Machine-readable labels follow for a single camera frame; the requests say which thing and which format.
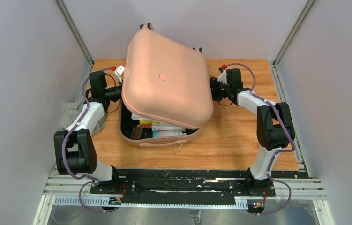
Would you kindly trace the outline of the yellow garment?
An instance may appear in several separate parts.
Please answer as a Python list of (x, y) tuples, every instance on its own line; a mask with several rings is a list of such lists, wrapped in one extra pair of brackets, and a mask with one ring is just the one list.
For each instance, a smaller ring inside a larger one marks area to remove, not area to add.
[(139, 121), (140, 125), (148, 125), (148, 124), (152, 124), (152, 123), (153, 123), (153, 121), (151, 121), (151, 120), (140, 120)]

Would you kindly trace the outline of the white pink bottle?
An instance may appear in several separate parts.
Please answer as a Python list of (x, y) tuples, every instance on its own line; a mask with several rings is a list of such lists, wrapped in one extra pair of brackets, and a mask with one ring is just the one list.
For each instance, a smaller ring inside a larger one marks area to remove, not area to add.
[(173, 136), (184, 136), (186, 132), (180, 130), (161, 130), (161, 131), (153, 131), (152, 137), (159, 138), (159, 137), (173, 137)]

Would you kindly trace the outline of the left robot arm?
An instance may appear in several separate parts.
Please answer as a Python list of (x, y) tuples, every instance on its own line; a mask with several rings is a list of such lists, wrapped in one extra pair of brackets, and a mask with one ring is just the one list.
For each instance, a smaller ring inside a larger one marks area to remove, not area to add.
[(122, 185), (114, 166), (99, 161), (92, 134), (101, 119), (105, 118), (111, 102), (121, 100), (121, 85), (108, 87), (107, 73), (96, 71), (89, 74), (90, 97), (83, 91), (82, 111), (64, 130), (54, 136), (56, 169), (61, 175), (76, 180), (90, 179), (96, 187), (102, 185), (110, 194), (117, 193)]

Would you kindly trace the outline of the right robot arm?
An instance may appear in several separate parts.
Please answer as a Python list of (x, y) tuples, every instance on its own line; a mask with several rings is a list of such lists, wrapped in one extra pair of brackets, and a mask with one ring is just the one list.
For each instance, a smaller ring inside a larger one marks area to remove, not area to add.
[(219, 68), (218, 78), (210, 78), (212, 99), (230, 100), (256, 116), (256, 137), (259, 150), (253, 165), (248, 168), (242, 187), (249, 195), (258, 195), (271, 185), (271, 172), (278, 155), (287, 151), (295, 138), (290, 107), (287, 103), (275, 103), (256, 94), (253, 88), (244, 87), (241, 71)]

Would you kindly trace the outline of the pink suitcase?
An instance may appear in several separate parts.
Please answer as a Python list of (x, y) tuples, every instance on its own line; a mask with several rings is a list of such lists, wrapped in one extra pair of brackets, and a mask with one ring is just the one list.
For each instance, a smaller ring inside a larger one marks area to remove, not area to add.
[[(141, 25), (128, 45), (122, 83), (120, 133), (131, 145), (180, 145), (199, 136), (213, 115), (206, 59), (201, 49), (179, 44)], [(179, 136), (131, 137), (135, 114), (185, 129)]]

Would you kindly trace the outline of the white rectangular tube box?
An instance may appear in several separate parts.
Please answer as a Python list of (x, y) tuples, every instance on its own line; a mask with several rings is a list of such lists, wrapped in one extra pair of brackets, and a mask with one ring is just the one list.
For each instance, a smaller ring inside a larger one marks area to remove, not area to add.
[(169, 124), (169, 123), (153, 123), (151, 124), (151, 129), (152, 131), (181, 131), (185, 132), (186, 128), (176, 126), (174, 124)]

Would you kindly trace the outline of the white t-shirt blue print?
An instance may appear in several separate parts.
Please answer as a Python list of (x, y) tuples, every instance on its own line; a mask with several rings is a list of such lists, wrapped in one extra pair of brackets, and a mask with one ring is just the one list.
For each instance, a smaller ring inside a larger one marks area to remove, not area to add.
[(150, 119), (150, 118), (146, 118), (146, 117), (137, 115), (137, 114), (135, 114), (135, 113), (132, 113), (131, 119), (133, 119), (133, 120), (147, 120), (147, 121), (152, 121), (152, 119)]

